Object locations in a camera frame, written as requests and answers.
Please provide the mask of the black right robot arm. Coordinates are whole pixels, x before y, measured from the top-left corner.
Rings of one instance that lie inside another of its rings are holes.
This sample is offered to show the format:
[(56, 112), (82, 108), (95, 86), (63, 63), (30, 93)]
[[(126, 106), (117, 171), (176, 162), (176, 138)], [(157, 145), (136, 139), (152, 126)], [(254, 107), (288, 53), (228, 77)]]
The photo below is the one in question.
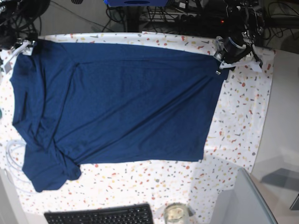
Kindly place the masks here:
[(2, 0), (0, 2), (0, 50), (11, 50), (23, 40), (34, 42), (41, 29), (34, 22), (41, 20), (49, 0)]

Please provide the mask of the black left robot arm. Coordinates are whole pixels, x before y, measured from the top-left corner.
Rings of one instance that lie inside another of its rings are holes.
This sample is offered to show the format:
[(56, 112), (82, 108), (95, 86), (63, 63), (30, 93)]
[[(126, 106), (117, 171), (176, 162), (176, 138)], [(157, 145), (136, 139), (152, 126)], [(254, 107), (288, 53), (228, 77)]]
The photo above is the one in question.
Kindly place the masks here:
[(257, 0), (226, 0), (224, 36), (215, 40), (214, 58), (221, 65), (234, 64), (246, 56), (262, 65), (256, 50), (256, 40), (263, 34), (264, 21)]

